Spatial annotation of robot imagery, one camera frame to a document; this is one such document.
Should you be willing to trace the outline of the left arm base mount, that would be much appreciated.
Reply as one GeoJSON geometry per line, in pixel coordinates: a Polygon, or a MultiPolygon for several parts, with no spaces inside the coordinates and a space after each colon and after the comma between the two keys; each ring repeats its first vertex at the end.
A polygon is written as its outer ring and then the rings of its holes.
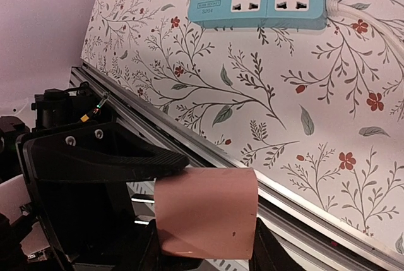
{"type": "Polygon", "coordinates": [[[111,122],[114,111],[107,106],[108,99],[109,93],[96,94],[87,81],[65,90],[47,89],[43,94],[34,95],[31,104],[31,109],[36,113],[33,130],[89,121],[111,122]]]}

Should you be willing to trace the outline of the light blue cube socket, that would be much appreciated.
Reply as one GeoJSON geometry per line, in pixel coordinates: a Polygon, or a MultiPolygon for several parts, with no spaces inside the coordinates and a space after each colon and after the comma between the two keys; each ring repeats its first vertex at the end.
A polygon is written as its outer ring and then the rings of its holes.
{"type": "Polygon", "coordinates": [[[190,22],[203,28],[326,27],[326,0],[190,0],[190,22]]]}

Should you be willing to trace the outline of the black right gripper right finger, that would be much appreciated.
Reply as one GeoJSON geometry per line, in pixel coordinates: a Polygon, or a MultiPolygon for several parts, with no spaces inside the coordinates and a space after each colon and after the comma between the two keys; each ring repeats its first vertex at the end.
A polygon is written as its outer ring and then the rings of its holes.
{"type": "Polygon", "coordinates": [[[251,271],[305,271],[278,242],[273,233],[258,217],[254,233],[251,271]]]}

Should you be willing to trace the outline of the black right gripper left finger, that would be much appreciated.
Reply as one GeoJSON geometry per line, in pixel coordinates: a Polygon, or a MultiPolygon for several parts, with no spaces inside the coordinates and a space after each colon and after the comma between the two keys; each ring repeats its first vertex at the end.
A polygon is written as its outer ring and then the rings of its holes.
{"type": "Polygon", "coordinates": [[[116,183],[180,174],[183,154],[158,147],[119,123],[76,123],[20,135],[16,149],[30,182],[116,183]]]}

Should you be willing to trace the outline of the pink cube socket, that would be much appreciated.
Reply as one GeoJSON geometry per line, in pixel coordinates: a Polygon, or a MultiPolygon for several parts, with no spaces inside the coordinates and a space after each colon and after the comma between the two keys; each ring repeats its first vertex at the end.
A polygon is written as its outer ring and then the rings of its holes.
{"type": "Polygon", "coordinates": [[[251,168],[185,168],[154,187],[158,239],[166,255],[248,260],[258,213],[251,168]]]}

